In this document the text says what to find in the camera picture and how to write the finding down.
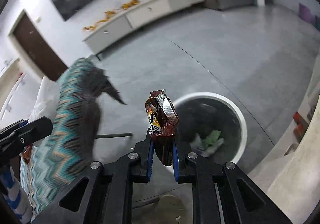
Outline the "left blue white gloved hand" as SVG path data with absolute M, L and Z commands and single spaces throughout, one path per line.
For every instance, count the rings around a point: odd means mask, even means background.
M 27 193 L 15 177 L 11 166 L 6 165 L 1 168 L 1 184 L 3 184 L 5 190 L 4 198 L 18 220 L 21 223 L 30 223 L 33 209 Z

